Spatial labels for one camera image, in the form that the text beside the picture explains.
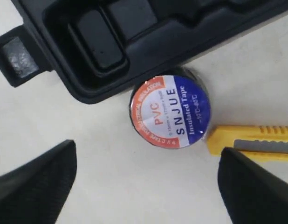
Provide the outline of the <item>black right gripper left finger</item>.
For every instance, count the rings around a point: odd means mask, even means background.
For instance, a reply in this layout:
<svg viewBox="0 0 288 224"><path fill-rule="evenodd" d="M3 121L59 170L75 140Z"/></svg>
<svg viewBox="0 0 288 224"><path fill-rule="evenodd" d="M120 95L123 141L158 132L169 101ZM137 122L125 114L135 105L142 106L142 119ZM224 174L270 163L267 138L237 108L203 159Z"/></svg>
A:
<svg viewBox="0 0 288 224"><path fill-rule="evenodd" d="M56 223L75 177L73 140L0 176L0 224Z"/></svg>

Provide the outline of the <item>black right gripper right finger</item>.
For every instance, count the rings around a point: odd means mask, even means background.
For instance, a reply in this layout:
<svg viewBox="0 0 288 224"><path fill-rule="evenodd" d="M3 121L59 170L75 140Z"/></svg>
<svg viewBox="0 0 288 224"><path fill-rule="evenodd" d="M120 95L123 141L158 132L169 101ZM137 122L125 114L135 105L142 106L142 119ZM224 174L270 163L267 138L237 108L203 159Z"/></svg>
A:
<svg viewBox="0 0 288 224"><path fill-rule="evenodd" d="M218 187L234 224L288 224L288 183L234 148L221 153Z"/></svg>

